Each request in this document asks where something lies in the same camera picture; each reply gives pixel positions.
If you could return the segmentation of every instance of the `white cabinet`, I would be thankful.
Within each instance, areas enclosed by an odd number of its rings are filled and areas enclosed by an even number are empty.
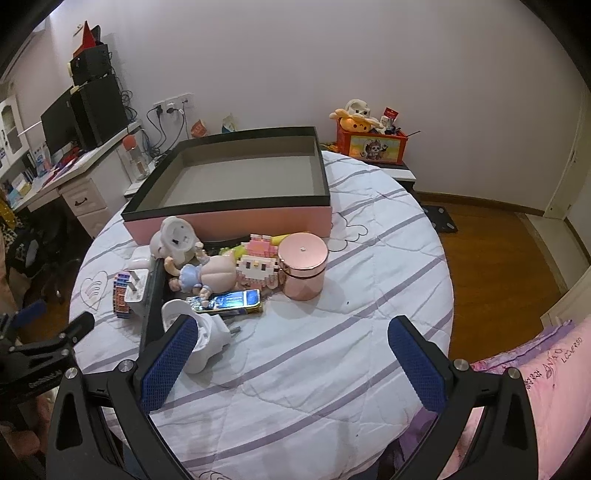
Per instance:
[[[12,95],[0,102],[0,173],[5,168],[5,163],[14,164],[29,150],[26,135],[19,136],[22,132],[17,97]]]
[[[88,234],[95,238],[125,204],[131,180],[116,148],[99,160],[96,167],[60,188],[60,195]]]

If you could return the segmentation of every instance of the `wooden floor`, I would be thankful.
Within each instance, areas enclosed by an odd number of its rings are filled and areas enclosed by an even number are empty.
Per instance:
[[[459,230],[440,235],[455,297],[449,357],[473,362],[532,339],[561,295],[524,224],[503,210],[438,205]]]

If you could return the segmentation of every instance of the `power cord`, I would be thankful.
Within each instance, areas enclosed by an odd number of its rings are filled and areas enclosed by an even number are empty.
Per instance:
[[[184,102],[183,102],[183,117],[185,117],[185,133],[187,134],[187,140],[190,139],[189,137],[189,123],[187,122],[187,115],[185,114],[184,111]]]
[[[174,139],[174,142],[170,145],[170,148],[166,149],[164,151],[164,153],[167,153],[167,152],[171,151],[174,148],[174,145],[176,144],[177,140],[181,136],[181,133],[183,132],[183,127],[187,124],[187,117],[185,116],[184,109],[181,110],[179,108],[173,108],[173,107],[171,107],[171,108],[169,108],[169,109],[166,110],[166,113],[168,113],[168,114],[172,114],[173,112],[180,112],[181,113],[181,115],[183,116],[183,123],[181,124],[181,128],[178,129],[177,138]]]
[[[160,125],[160,128],[157,127],[156,124],[150,118],[150,113],[153,112],[153,111],[156,111],[156,115],[158,116],[158,124]],[[141,129],[142,133],[144,134],[144,140],[145,140],[144,148],[145,148],[145,151],[148,153],[148,155],[151,158],[156,158],[156,157],[158,157],[158,156],[161,155],[160,147],[162,147],[162,145],[164,145],[164,142],[166,142],[166,132],[164,132],[164,130],[162,128],[162,123],[161,123],[161,119],[160,119],[161,116],[162,116],[162,113],[163,113],[163,110],[162,110],[162,107],[160,105],[157,105],[154,108],[151,108],[146,113],[146,118],[148,119],[148,122],[150,122],[152,124],[152,126],[160,134],[160,138],[158,139],[158,142],[156,142],[155,145],[151,145],[150,138],[149,138],[148,134],[146,133],[146,131],[143,128]]]
[[[109,60],[112,60],[113,52],[109,52]],[[134,97],[134,93],[131,90],[124,90],[123,84],[121,83],[120,78],[117,76],[117,72],[111,65],[111,72],[115,75],[115,80],[117,81],[117,87],[119,88],[119,94],[121,95],[121,103],[123,103],[123,108],[127,115],[127,120],[131,122],[135,122],[138,118],[138,111],[131,106],[131,99]]]

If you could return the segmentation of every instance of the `printed picture on box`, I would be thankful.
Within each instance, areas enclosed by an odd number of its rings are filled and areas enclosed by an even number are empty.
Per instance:
[[[369,161],[396,161],[400,140],[351,137],[349,155]]]

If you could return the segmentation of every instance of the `wall socket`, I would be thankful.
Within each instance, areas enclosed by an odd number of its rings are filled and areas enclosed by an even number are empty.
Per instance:
[[[195,95],[193,93],[185,93],[184,95],[179,95],[177,97],[168,98],[166,100],[162,100],[161,102],[156,102],[154,104],[154,108],[158,105],[162,107],[162,111],[166,113],[169,104],[173,104],[175,108],[182,110],[183,107],[185,110],[193,108],[195,106],[194,102]]]

